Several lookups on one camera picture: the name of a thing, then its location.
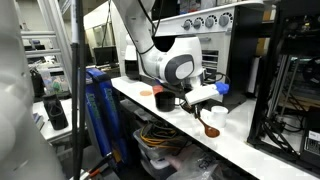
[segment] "white table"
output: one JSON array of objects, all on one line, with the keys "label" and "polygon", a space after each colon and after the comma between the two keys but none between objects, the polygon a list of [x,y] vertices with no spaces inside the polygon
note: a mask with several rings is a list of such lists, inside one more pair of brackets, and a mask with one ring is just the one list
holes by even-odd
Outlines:
[{"label": "white table", "polygon": [[203,145],[220,154],[230,162],[249,172],[259,179],[317,179],[275,157],[259,151],[246,143],[254,113],[255,101],[247,101],[229,113],[227,125],[220,130],[220,136],[209,138],[204,133],[203,125],[181,107],[171,112],[160,112],[155,106],[154,97],[140,96],[140,91],[152,87],[127,77],[112,79],[115,89],[134,100],[144,108],[171,123]]},{"label": "white table", "polygon": [[54,130],[51,123],[48,121],[48,114],[44,108],[43,102],[41,101],[33,104],[33,113],[38,113],[43,116],[44,125],[40,132],[48,142],[54,142],[72,134],[71,99],[61,100],[61,105],[69,125],[64,129]]}]

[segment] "spoon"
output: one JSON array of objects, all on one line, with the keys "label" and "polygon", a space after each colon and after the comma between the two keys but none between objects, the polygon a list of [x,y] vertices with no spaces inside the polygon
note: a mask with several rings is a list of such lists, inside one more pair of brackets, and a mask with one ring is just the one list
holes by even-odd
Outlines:
[{"label": "spoon", "polygon": [[214,127],[211,127],[209,125],[207,125],[206,123],[204,123],[202,121],[202,119],[200,117],[198,117],[198,120],[202,123],[202,125],[204,126],[204,132],[206,133],[206,135],[208,137],[211,138],[215,138],[218,137],[220,135],[220,131]]}]

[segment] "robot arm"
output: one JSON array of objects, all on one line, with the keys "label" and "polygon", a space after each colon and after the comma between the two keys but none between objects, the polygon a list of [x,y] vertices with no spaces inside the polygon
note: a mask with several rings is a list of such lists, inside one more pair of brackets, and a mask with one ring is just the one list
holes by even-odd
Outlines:
[{"label": "robot arm", "polygon": [[[147,75],[177,85],[188,77],[202,74],[201,46],[196,36],[177,37],[168,52],[161,52],[154,46],[138,0],[114,0],[114,4],[141,56]],[[154,0],[142,0],[142,4],[149,12]],[[198,81],[194,83],[194,86],[200,85]]]}]

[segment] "white cup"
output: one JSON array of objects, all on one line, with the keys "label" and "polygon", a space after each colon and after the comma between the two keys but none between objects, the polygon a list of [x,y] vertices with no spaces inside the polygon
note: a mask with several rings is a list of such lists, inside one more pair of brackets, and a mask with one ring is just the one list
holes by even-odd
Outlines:
[{"label": "white cup", "polygon": [[211,120],[213,127],[224,128],[229,110],[223,106],[213,106],[211,108]]}]

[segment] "knob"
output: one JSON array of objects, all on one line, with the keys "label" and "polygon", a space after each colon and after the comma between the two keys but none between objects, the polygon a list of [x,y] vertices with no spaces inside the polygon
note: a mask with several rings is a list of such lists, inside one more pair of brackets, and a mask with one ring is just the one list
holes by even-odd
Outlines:
[{"label": "knob", "polygon": [[220,26],[224,27],[224,26],[228,25],[228,23],[229,23],[229,16],[227,16],[227,15],[220,16],[220,18],[219,18]]},{"label": "knob", "polygon": [[205,23],[206,27],[211,28],[213,26],[213,22],[214,22],[213,18],[207,18]]},{"label": "knob", "polygon": [[194,27],[195,29],[199,29],[200,26],[201,26],[201,21],[200,21],[199,19],[196,19],[196,20],[194,21],[194,23],[193,23],[193,27]]},{"label": "knob", "polygon": [[189,30],[191,26],[191,23],[189,21],[185,21],[184,24],[182,25],[184,30]]}]

